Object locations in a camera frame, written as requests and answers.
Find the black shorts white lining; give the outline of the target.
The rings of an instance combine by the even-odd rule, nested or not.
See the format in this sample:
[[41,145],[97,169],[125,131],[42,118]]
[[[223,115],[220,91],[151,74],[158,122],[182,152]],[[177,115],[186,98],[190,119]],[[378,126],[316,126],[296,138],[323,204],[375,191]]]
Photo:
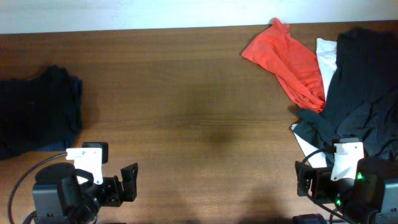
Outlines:
[[72,76],[50,66],[30,80],[1,81],[1,159],[63,139],[71,130]]

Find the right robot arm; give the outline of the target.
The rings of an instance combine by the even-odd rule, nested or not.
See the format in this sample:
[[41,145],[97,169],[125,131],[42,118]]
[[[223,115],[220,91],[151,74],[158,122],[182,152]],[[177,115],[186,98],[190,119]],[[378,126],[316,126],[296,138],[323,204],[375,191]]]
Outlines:
[[397,223],[397,162],[358,161],[354,178],[331,180],[332,168],[295,163],[297,195],[346,223]]

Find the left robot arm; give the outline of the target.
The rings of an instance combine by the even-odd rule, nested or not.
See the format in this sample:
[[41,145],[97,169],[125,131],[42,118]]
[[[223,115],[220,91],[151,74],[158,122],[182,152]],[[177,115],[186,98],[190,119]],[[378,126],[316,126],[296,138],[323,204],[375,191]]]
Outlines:
[[122,180],[115,175],[98,184],[92,173],[72,164],[47,166],[35,175],[35,210],[24,223],[96,223],[100,208],[120,207],[136,199],[138,170],[138,164],[131,164],[121,169]]

